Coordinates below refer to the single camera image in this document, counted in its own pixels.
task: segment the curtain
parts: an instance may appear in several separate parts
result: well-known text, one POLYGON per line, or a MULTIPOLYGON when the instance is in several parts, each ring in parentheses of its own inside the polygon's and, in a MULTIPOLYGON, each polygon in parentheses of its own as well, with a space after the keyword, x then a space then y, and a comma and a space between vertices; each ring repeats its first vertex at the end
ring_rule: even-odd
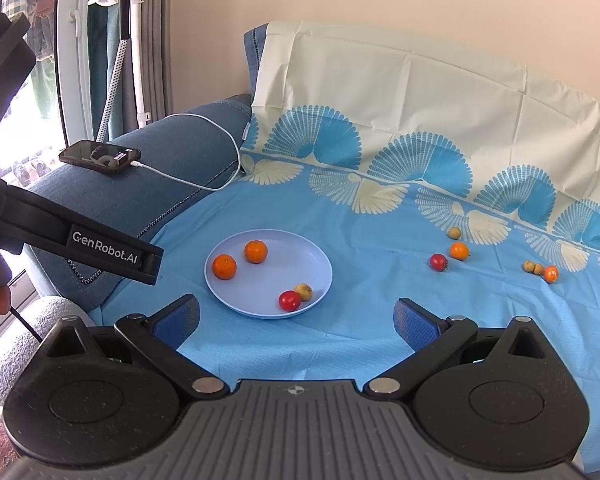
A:
MULTIPOLYGON (((151 122, 166 117, 172 110, 169 5, 170 0, 144 0, 140 5, 142 90, 144 109, 151 114, 151 122)), ((107 8, 93 5, 89 8, 88 44, 91 117, 94 132, 97 132, 100 126, 118 48, 118 17, 118 6, 107 8)), ((131 45, 129 45, 109 120, 109 140, 137 127, 131 45)))

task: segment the orange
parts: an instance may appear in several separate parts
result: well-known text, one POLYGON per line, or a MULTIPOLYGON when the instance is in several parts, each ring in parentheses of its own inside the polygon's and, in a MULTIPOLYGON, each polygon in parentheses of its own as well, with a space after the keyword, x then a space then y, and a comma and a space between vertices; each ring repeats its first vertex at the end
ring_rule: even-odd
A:
POLYGON ((456 260, 464 261, 469 257, 469 247, 462 242, 451 244, 451 247, 449 248, 449 256, 455 258, 456 260))
POLYGON ((260 240, 252 240, 244 246, 244 257, 250 264, 261 264, 268 252, 267 245, 260 240))
POLYGON ((236 265, 235 260, 228 254, 216 256, 216 259, 211 265, 211 270, 213 270, 214 274, 221 280, 230 280, 235 276, 237 268, 238 266, 236 265))
POLYGON ((550 265, 544 269, 544 280, 547 283, 553 283, 558 279, 558 276, 560 276, 560 272, 558 272, 557 267, 550 265))

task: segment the phone screen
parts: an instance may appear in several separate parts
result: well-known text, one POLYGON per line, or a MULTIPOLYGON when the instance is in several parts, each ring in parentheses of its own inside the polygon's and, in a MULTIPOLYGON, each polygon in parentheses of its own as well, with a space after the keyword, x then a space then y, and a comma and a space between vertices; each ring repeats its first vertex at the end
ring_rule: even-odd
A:
POLYGON ((105 144, 95 140, 79 140, 62 150, 60 160, 103 173, 119 173, 133 160, 140 159, 140 150, 105 144))

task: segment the finger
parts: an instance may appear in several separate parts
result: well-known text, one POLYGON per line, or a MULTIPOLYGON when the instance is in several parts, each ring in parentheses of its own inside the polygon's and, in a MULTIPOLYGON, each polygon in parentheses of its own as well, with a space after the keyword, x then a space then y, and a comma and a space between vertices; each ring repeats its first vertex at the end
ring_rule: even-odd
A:
POLYGON ((0 288, 0 314, 3 316, 11 308, 11 289, 8 286, 0 288))

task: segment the plate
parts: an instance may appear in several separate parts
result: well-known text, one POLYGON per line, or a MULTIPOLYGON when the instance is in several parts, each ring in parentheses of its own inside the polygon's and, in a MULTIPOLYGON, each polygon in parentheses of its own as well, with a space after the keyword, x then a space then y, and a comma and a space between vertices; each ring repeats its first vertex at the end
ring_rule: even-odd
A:
POLYGON ((205 262, 205 280, 211 292, 226 306, 245 316, 261 319, 281 319, 297 316, 315 306, 329 290, 333 270, 322 249, 313 242, 287 231, 256 229, 244 231, 223 240, 209 253, 205 262), (244 257, 244 246, 261 240, 269 250, 261 264, 250 264, 244 257), (230 280, 216 278, 211 269, 220 254, 232 256, 237 272, 230 280), (285 312, 278 297, 307 283, 314 296, 302 302, 294 312, 285 312))

